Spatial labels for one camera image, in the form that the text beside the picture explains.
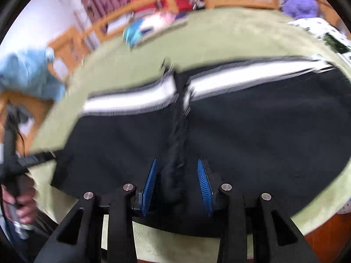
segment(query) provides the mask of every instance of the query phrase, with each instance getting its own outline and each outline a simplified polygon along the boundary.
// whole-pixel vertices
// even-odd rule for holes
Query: purple stuffed toy
[[[283,13],[295,19],[318,17],[316,0],[283,0]]]

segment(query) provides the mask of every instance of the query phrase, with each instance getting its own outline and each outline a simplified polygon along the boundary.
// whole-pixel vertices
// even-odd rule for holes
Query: wooden floor
[[[351,213],[334,215],[324,225],[306,235],[306,240],[321,263],[333,263],[350,239]],[[138,263],[149,262],[138,260]]]

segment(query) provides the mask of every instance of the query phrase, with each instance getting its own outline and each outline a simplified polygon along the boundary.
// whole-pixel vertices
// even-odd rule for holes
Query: white wall
[[[81,0],[71,0],[72,6],[77,9],[76,12],[76,17],[77,21],[79,23],[79,30],[85,30],[89,29],[92,26],[92,22],[88,17],[87,12],[84,9],[84,6],[82,4]],[[90,34],[88,39],[85,39],[85,44],[87,47],[93,51],[95,48],[97,48],[100,45],[100,41],[95,35],[95,33]]]
[[[73,11],[84,12],[80,0],[31,0],[0,44],[0,58],[26,48],[44,48],[49,41],[77,25]]]

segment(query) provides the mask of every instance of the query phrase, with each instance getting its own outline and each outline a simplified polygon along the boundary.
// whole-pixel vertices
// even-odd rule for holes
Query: hand
[[[17,197],[17,203],[22,205],[22,207],[16,210],[16,213],[23,224],[32,224],[34,223],[38,208],[36,207],[36,201],[34,196],[36,195],[36,190],[34,189],[34,180],[27,177],[24,181],[26,186],[26,192]],[[2,187],[2,196],[4,201],[4,210],[6,217],[12,221],[11,214],[8,209],[8,204],[14,204],[15,198],[4,188]]]

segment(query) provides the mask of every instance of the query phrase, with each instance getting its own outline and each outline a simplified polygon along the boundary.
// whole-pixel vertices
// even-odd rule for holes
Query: silver bolt head
[[[134,188],[133,184],[124,184],[123,189],[125,191],[130,191]]]
[[[261,197],[262,197],[262,199],[264,199],[265,201],[269,201],[269,200],[272,198],[272,196],[271,196],[270,194],[268,194],[268,193],[263,193],[263,194],[261,195]]]
[[[221,188],[224,191],[230,191],[232,189],[232,185],[231,184],[222,184]]]
[[[85,194],[84,194],[84,198],[86,199],[86,200],[90,200],[92,197],[93,197],[93,192],[86,192]]]

